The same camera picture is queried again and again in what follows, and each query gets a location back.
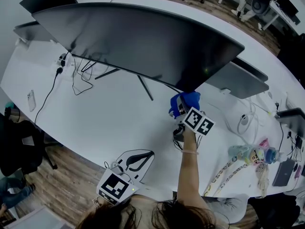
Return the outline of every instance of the hand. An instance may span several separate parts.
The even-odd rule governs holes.
[[[2,211],[6,211],[7,209],[8,209],[8,208],[6,207],[6,204],[3,203],[3,204],[1,205],[1,210],[2,210]]]

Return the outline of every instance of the monitor stand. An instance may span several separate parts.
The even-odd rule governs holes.
[[[112,74],[112,73],[117,72],[117,71],[120,71],[120,69],[114,69],[114,70],[109,71],[109,72],[107,72],[107,73],[105,73],[105,74],[99,75],[99,76],[97,76],[97,77],[95,78],[95,80],[100,79],[100,78],[102,78],[102,77],[104,77],[104,76],[107,76],[107,75]],[[138,78],[139,78],[139,80],[140,80],[142,86],[144,87],[145,91],[147,92],[148,96],[149,96],[150,99],[153,101],[153,97],[152,97],[152,95],[150,94],[150,92],[148,91],[148,88],[147,88],[147,86],[145,85],[144,81],[142,80],[141,76],[139,76],[139,75],[137,75],[137,76],[138,76]]]

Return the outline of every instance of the wooden floor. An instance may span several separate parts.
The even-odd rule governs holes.
[[[199,0],[171,1],[208,12],[243,30],[273,54],[277,55],[279,51],[276,38],[269,31],[259,31],[256,19],[252,18],[247,23],[236,19],[230,10],[235,9],[237,4],[230,0],[224,0],[222,4],[218,4],[218,0],[205,0],[204,4]],[[58,169],[52,170],[49,164],[43,161],[37,172],[27,175],[27,180],[35,183],[36,191],[17,206],[17,212],[20,216],[24,216],[44,204],[76,225],[82,215],[92,207],[92,199],[96,197],[95,189],[104,169],[65,147],[49,147],[48,153],[58,165]],[[246,216],[238,226],[252,229],[256,220],[255,211],[248,206]]]
[[[34,183],[36,190],[16,206],[16,211],[22,217],[46,205],[69,223],[77,225],[84,213],[93,207],[92,200],[97,196],[96,186],[104,168],[66,147],[48,147],[47,152],[58,169],[52,170],[43,160],[36,172],[26,175],[27,182]],[[252,229],[256,220],[255,211],[248,205],[245,217],[236,226]]]

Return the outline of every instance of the shoe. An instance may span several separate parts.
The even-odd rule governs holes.
[[[235,16],[237,16],[238,11],[237,10],[231,10],[232,14],[234,14]]]

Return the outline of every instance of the jeans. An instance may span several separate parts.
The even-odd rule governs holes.
[[[17,194],[11,194],[8,189],[15,187],[21,189],[21,191]],[[14,207],[30,195],[31,192],[32,189],[30,187],[25,187],[24,184],[16,178],[4,177],[0,180],[0,198],[2,202],[6,204],[7,208]]]

